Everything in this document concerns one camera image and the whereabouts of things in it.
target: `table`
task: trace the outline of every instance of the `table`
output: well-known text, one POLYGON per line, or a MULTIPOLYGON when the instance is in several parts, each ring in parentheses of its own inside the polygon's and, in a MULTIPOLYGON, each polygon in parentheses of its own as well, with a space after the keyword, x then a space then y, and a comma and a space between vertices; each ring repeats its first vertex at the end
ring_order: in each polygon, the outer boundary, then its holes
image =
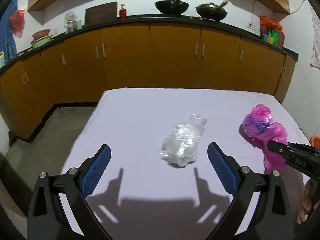
MULTIPOLYGON (((216 142, 240 166, 264 172, 263 153, 239 133, 244 117, 258 104, 286 127, 289 142, 308 140, 287 111, 270 95, 224 90, 118 89, 106 91, 75 141, 62 173, 79 167, 102 144, 111 161, 89 206, 114 240, 206 239, 232 201, 207 158, 216 142), (175 125, 192 114, 208 119, 198 160, 185 168, 161 159, 161 145, 175 125)), ((287 167, 281 172, 293 216, 308 177, 287 167)), ((246 230, 259 194, 255 193, 238 233, 246 230)), ((61 195, 72 229, 81 233, 65 195, 61 195)))

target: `metal screw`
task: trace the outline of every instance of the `metal screw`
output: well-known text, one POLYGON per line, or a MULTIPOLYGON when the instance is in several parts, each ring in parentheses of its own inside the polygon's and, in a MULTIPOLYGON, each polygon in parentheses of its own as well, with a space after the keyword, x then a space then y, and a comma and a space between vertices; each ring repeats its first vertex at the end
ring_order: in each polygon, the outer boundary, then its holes
POLYGON ((69 174, 71 174, 71 175, 76 174, 77 171, 78 171, 77 168, 71 168, 71 169, 69 170, 69 174))
POLYGON ((43 179, 46 175, 47 175, 46 172, 41 172, 40 175, 39 175, 39 177, 40 177, 41 179, 43 179))
POLYGON ((247 167, 247 166, 243 166, 243 167, 241 168, 241 170, 242 170, 244 173, 249 173, 249 172, 250 172, 250 168, 247 167))
POLYGON ((279 176, 280 176, 279 171, 273 171, 272 174, 273 174, 274 176, 276 176, 276 177, 279 177, 279 176))

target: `floor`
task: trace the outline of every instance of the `floor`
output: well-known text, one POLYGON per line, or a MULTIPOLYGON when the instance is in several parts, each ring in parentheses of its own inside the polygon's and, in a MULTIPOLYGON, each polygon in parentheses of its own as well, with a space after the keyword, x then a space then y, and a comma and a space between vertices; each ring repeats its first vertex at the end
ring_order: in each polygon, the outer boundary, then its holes
POLYGON ((31 144, 18 139, 9 149, 0 178, 25 215, 39 174, 42 171, 60 174, 74 141, 94 109, 57 108, 31 144))

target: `cabinet handle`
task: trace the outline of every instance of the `cabinet handle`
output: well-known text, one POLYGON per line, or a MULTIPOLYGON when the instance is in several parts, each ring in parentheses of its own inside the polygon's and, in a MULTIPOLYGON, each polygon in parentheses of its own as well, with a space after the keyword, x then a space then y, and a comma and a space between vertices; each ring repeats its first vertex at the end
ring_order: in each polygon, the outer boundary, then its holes
POLYGON ((26 72, 25 72, 25 74, 26 74, 27 82, 28 82, 28 84, 30 84, 29 79, 28 79, 28 75, 26 72))
POLYGON ((103 53, 104 59, 106 59, 106 52, 105 52, 105 49, 104 49, 104 44, 102 44, 102 53, 103 53))
POLYGON ((23 85, 26 87, 26 83, 24 81, 23 74, 21 74, 21 77, 22 77, 23 85))
POLYGON ((65 66, 66 65, 66 61, 64 60, 64 55, 62 54, 62 62, 63 62, 63 65, 65 66))
POLYGON ((203 43, 202 44, 202 58, 204 57, 204 47, 205 47, 205 44, 203 43))
POLYGON ((198 42, 196 41, 196 51, 195 51, 195 57, 198 55, 198 42))
POLYGON ((97 52, 97 59, 99 59, 98 46, 96 46, 96 52, 97 52))
POLYGON ((240 62, 242 61, 243 50, 241 50, 240 62))

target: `red bottle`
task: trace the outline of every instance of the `red bottle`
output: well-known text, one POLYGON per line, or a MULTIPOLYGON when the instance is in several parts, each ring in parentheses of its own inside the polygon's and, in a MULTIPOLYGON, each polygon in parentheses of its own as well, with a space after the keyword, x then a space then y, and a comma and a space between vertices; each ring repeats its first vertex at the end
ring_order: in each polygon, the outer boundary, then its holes
POLYGON ((127 10, 124 8, 124 4, 121 4, 121 9, 119 11, 120 19, 126 19, 127 17, 127 10))

